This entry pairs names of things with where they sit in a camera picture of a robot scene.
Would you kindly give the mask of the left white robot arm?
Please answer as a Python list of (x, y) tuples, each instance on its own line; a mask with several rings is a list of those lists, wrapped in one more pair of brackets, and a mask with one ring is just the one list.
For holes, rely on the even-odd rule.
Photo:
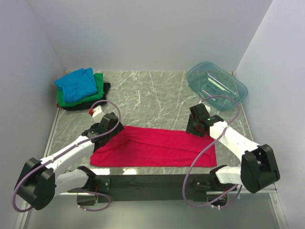
[(41, 210), (55, 196), (75, 188), (80, 192), (105, 197), (109, 207), (112, 199), (97, 191), (94, 172), (85, 166), (68, 173), (66, 170), (82, 157), (105, 146), (122, 130), (124, 127), (121, 124), (121, 116), (113, 112), (106, 113), (100, 122), (94, 123), (74, 142), (57, 153), (40, 160), (27, 160), (14, 188), (13, 208), (19, 213), (31, 209)]

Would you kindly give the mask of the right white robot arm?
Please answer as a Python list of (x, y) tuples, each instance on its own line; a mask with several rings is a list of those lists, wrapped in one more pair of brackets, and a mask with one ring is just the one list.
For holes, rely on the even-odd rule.
[(220, 190), (226, 184), (242, 185), (250, 193), (256, 193), (280, 179), (274, 151), (268, 144), (259, 145), (244, 137), (220, 116), (211, 116), (204, 104), (190, 107), (186, 132), (196, 136), (208, 134), (240, 161), (238, 167), (222, 165), (211, 170), (204, 187)]

